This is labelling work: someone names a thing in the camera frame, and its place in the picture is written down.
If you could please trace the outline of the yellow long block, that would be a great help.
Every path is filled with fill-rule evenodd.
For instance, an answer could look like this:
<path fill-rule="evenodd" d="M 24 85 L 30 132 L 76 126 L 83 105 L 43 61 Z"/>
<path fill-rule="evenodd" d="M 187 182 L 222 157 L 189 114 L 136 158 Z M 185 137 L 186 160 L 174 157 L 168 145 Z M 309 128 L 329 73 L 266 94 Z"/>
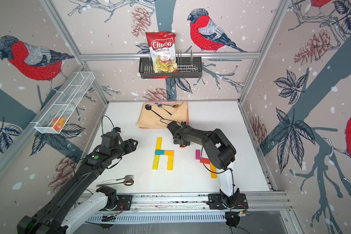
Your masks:
<path fill-rule="evenodd" d="M 167 163 L 167 170 L 172 171 L 173 170 L 173 162 L 174 162 L 174 156 L 169 155 L 168 156 L 168 163 Z"/>

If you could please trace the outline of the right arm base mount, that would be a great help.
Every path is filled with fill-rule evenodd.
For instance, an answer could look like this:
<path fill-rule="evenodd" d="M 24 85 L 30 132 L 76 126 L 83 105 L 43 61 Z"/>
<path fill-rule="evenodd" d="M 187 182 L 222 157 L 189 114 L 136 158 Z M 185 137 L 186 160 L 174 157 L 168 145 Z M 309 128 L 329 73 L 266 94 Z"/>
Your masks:
<path fill-rule="evenodd" d="M 233 195 L 231 198 L 225 194 L 209 194 L 206 202 L 211 210 L 243 209 L 249 208 L 245 194 Z"/>

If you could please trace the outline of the teal short block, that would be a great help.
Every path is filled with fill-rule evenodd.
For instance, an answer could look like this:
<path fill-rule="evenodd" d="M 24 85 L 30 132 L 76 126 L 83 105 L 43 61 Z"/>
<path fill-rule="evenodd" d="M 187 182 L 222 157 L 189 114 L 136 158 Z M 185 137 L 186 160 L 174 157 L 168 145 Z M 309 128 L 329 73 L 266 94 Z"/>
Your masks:
<path fill-rule="evenodd" d="M 165 155 L 165 151 L 164 150 L 156 150 L 155 151 L 155 155 L 164 156 Z"/>

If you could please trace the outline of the red block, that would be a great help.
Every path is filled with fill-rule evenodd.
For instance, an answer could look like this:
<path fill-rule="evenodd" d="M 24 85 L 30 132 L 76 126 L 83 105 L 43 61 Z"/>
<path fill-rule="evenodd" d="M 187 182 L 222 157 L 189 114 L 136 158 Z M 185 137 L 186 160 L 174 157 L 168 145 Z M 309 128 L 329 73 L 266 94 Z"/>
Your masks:
<path fill-rule="evenodd" d="M 201 158 L 200 163 L 210 164 L 210 160 L 208 158 Z"/>

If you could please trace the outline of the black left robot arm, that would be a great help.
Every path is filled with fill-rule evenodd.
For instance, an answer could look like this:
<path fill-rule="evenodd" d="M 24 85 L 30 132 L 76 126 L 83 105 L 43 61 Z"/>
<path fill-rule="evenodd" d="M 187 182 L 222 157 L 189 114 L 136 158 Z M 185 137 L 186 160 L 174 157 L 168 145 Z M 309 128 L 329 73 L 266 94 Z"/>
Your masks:
<path fill-rule="evenodd" d="M 24 216 L 17 224 L 19 234 L 65 234 L 72 226 L 62 224 L 78 198 L 115 159 L 136 150 L 138 141 L 123 141 L 119 132 L 102 135 L 101 144 L 82 159 L 82 164 L 63 188 L 32 217 Z"/>

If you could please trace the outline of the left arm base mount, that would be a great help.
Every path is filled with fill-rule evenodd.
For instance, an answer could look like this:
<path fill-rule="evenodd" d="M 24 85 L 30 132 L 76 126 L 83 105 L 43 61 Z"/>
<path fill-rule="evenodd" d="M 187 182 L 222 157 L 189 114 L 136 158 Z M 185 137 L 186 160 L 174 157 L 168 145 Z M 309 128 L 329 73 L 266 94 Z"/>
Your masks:
<path fill-rule="evenodd" d="M 118 194 L 117 190 L 110 186 L 101 186 L 96 189 L 97 198 L 102 200 L 99 211 L 129 211 L 132 205 L 133 195 Z"/>

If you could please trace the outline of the small orange yellow block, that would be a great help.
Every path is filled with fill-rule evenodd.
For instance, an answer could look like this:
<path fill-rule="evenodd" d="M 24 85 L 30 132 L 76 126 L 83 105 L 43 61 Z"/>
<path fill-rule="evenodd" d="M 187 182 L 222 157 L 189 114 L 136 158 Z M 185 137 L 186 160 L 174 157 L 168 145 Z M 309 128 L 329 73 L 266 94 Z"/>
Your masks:
<path fill-rule="evenodd" d="M 174 151 L 164 150 L 164 155 L 165 156 L 173 156 L 174 155 Z"/>

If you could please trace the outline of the orange long block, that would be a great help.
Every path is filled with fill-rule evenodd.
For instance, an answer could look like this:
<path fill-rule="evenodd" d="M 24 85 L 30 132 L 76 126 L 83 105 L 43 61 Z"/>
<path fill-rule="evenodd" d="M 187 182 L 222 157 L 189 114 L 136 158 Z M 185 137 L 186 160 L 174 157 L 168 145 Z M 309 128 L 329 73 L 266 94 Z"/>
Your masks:
<path fill-rule="evenodd" d="M 217 178 L 216 168 L 213 164 L 210 164 L 210 171 L 211 171 L 211 178 L 216 179 Z"/>

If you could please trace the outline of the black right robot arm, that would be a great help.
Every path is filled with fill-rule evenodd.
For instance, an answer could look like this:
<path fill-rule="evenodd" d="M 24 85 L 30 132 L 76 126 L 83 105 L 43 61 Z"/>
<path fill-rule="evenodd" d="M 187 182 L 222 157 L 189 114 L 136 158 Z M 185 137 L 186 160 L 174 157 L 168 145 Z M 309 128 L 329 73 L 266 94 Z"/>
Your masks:
<path fill-rule="evenodd" d="M 233 207 L 239 197 L 239 189 L 235 185 L 233 175 L 237 151 L 224 133 L 220 129 L 198 130 L 185 122 L 176 121 L 167 124 L 167 129 L 172 134 L 176 145 L 186 147 L 192 142 L 202 146 L 201 152 L 205 152 L 210 163 L 219 170 L 215 174 L 220 174 L 220 195 L 223 204 L 228 208 Z"/>

